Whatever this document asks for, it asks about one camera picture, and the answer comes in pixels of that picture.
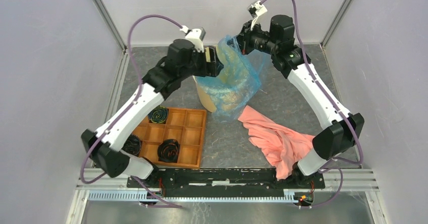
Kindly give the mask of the yellow plastic trash bin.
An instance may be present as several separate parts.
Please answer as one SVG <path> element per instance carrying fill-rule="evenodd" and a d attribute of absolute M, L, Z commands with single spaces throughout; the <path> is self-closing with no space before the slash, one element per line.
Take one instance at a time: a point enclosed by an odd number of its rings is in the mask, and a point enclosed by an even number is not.
<path fill-rule="evenodd" d="M 199 99 L 210 112 L 231 116 L 252 97 L 249 70 L 236 48 L 218 45 L 217 54 L 224 65 L 217 77 L 195 77 Z"/>

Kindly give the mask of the blue plastic trash bag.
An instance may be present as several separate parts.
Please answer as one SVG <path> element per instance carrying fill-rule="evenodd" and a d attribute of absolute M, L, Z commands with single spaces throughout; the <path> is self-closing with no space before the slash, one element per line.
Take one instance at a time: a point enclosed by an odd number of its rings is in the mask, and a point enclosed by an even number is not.
<path fill-rule="evenodd" d="M 220 74 L 196 76 L 194 81 L 215 106 L 212 117 L 218 122 L 228 122 L 238 119 L 249 100 L 261 89 L 264 70 L 272 60 L 257 50 L 242 55 L 237 38 L 230 35 L 218 42 L 216 52 L 224 65 Z"/>

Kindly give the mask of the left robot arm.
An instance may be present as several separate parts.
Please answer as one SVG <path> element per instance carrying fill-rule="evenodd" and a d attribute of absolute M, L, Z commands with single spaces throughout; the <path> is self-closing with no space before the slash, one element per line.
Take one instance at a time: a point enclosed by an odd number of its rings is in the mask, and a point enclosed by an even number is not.
<path fill-rule="evenodd" d="M 154 164 L 123 151 L 126 140 L 152 110 L 181 87 L 182 81 L 192 76 L 216 77 L 223 67 L 215 46 L 197 51 L 189 40 L 174 40 L 167 55 L 146 73 L 125 105 L 95 131 L 86 129 L 81 134 L 86 158 L 103 170 L 102 176 L 127 174 L 138 177 L 146 187 L 155 186 L 158 173 Z"/>

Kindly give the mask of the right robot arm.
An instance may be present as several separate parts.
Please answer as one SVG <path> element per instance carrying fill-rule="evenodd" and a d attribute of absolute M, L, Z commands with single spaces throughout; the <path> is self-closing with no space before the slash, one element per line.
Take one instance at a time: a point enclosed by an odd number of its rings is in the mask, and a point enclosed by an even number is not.
<path fill-rule="evenodd" d="M 318 76 L 305 49 L 295 45 L 294 33 L 291 17 L 275 15 L 269 31 L 251 20 L 243 24 L 236 40 L 243 55 L 253 50 L 269 54 L 274 67 L 300 91 L 315 112 L 322 131 L 314 137 L 313 149 L 296 162 L 291 175 L 292 183 L 304 188 L 311 182 L 311 175 L 357 145 L 364 118 L 360 113 L 351 113 L 335 98 Z"/>

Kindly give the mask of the wooden compartment tray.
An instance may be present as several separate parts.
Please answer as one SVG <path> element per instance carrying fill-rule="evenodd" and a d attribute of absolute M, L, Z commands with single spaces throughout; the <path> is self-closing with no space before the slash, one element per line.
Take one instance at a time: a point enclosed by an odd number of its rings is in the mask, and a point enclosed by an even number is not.
<path fill-rule="evenodd" d="M 156 165 L 198 169 L 204 145 L 206 110 L 169 107 L 164 123 L 153 123 L 145 117 L 132 134 L 142 141 L 139 157 Z M 178 141 L 178 159 L 175 162 L 160 160 L 157 150 L 167 139 Z"/>

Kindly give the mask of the dark coiled roll with yellow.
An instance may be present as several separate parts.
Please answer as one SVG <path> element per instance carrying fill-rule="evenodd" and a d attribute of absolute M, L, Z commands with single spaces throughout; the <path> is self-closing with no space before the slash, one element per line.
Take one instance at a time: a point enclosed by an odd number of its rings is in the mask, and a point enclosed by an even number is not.
<path fill-rule="evenodd" d="M 148 119 L 151 123 L 165 124 L 168 118 L 168 114 L 169 109 L 159 105 L 148 114 Z"/>

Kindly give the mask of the black coiled roll bottom centre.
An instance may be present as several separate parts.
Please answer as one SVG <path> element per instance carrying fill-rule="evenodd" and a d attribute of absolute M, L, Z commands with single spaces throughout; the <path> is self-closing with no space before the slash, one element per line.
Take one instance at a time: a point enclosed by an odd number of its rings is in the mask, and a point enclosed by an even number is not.
<path fill-rule="evenodd" d="M 158 160 L 167 163 L 177 163 L 180 144 L 176 139 L 167 139 L 157 148 Z"/>

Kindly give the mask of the black coiled roll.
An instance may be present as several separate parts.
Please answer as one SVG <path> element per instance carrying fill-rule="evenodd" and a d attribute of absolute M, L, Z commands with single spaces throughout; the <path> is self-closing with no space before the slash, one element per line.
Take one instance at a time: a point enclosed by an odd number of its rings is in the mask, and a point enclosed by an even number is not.
<path fill-rule="evenodd" d="M 142 149 L 142 141 L 136 136 L 131 134 L 125 141 L 122 150 L 133 156 L 139 156 Z"/>
<path fill-rule="evenodd" d="M 167 163 L 177 163 L 180 144 L 176 139 L 167 139 L 157 148 L 158 160 Z"/>

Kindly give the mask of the pink cloth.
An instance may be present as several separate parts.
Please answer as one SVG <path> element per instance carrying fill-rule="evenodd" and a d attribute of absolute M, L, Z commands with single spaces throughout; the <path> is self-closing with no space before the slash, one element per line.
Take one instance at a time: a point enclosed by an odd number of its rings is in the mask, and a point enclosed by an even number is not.
<path fill-rule="evenodd" d="M 276 168 L 277 180 L 291 176 L 293 165 L 313 149 L 313 135 L 299 133 L 246 106 L 238 121 L 248 130 L 249 141 Z"/>

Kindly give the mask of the black coiled roll bottom left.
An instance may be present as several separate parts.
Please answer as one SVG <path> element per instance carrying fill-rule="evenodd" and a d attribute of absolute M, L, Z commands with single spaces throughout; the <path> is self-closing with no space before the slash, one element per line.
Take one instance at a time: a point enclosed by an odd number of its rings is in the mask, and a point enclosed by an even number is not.
<path fill-rule="evenodd" d="M 136 136 L 131 134 L 125 141 L 122 150 L 133 156 L 139 156 L 142 149 L 142 141 Z"/>

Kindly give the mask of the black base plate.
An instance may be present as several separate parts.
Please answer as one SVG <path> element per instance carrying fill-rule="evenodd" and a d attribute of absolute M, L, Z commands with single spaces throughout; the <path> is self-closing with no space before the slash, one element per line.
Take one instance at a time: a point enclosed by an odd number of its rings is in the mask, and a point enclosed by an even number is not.
<path fill-rule="evenodd" d="M 275 168 L 159 169 L 140 182 L 128 178 L 128 188 L 160 187 L 164 197 L 282 197 L 284 190 L 325 188 L 322 174 L 277 180 Z"/>

